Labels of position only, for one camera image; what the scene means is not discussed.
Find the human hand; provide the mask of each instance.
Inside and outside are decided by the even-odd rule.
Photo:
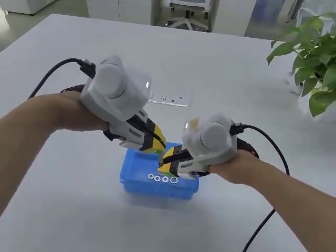
[[[236,157],[224,164],[211,165],[209,172],[216,173],[231,183],[248,184],[256,168],[264,165],[252,153],[238,150]]]
[[[46,107],[51,115],[49,120],[53,131],[107,130],[107,122],[92,114],[81,102],[80,93],[75,91],[37,96],[27,101],[35,107]]]

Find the blue container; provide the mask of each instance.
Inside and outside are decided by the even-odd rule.
[[[179,145],[167,143],[167,149]],[[180,198],[190,200],[198,191],[198,178],[186,180],[178,178],[178,183],[155,182],[147,178],[149,173],[157,175],[159,166],[158,155],[143,154],[140,151],[128,149],[120,173],[120,182],[127,192],[154,196]]]

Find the power outlet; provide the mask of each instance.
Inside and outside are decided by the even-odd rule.
[[[158,93],[151,93],[149,103],[165,104],[179,107],[189,107],[190,97],[185,95],[167,96]]]

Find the small metal ring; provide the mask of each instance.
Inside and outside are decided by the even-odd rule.
[[[161,181],[161,177],[160,176],[155,176],[154,177],[154,181],[155,182],[160,182]]]
[[[152,179],[154,178],[154,174],[153,174],[153,173],[149,173],[149,174],[147,175],[147,178],[148,178],[149,180],[152,180]]]
[[[178,180],[177,177],[171,177],[169,181],[170,181],[170,183],[172,183],[172,184],[177,184],[177,183],[179,182],[179,180]]]
[[[162,177],[162,182],[167,183],[169,181],[169,178],[167,176]]]

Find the white table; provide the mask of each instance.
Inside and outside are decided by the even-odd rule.
[[[169,141],[180,141],[186,119],[222,111],[264,129],[293,176],[335,195],[336,129],[300,115],[296,96],[282,82],[294,56],[268,67],[270,51],[269,41],[260,39],[51,15],[0,54],[0,116],[23,102],[55,63],[69,57],[100,62],[118,54],[125,65],[151,73],[154,91],[193,94],[190,108],[146,106]],[[68,65],[41,93],[85,80]],[[261,135],[246,131],[241,137],[282,168]],[[253,189],[216,175],[202,178],[186,203],[131,197],[119,182],[125,152],[101,132],[52,135],[0,219],[0,251],[239,252],[271,210]],[[252,251],[304,248],[275,215]]]

